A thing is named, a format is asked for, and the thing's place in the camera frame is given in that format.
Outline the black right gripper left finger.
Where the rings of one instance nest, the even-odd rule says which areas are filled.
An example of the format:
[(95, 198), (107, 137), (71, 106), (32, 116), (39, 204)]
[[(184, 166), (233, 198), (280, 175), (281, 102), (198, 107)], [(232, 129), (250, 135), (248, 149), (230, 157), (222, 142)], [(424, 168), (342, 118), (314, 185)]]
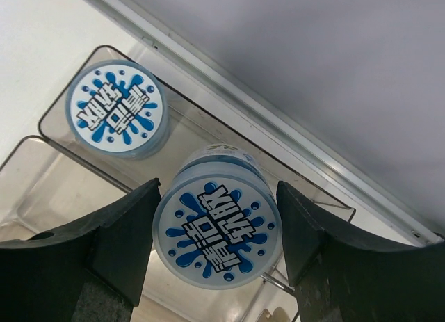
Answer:
[(129, 321), (152, 249), (159, 180), (27, 240), (1, 243), (2, 321)]

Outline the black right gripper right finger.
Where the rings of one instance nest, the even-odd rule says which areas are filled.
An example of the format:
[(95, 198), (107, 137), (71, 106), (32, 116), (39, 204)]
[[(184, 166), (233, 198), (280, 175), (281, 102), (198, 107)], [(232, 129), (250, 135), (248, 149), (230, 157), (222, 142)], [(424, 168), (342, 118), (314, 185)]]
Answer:
[(362, 230), (287, 182), (282, 246), (302, 321), (443, 321), (444, 244), (417, 248)]

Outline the blue slime jar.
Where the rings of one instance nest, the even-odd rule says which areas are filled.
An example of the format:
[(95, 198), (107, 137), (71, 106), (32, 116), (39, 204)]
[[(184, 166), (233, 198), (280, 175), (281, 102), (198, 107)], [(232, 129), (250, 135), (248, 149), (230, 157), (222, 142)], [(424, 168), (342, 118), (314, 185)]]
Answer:
[(268, 271), (282, 221), (254, 157), (224, 143), (192, 154), (156, 209), (153, 240), (167, 269), (199, 288), (233, 289)]
[(73, 78), (65, 117), (84, 145), (119, 158), (149, 157), (170, 136), (161, 82), (147, 68), (122, 59), (94, 63)]

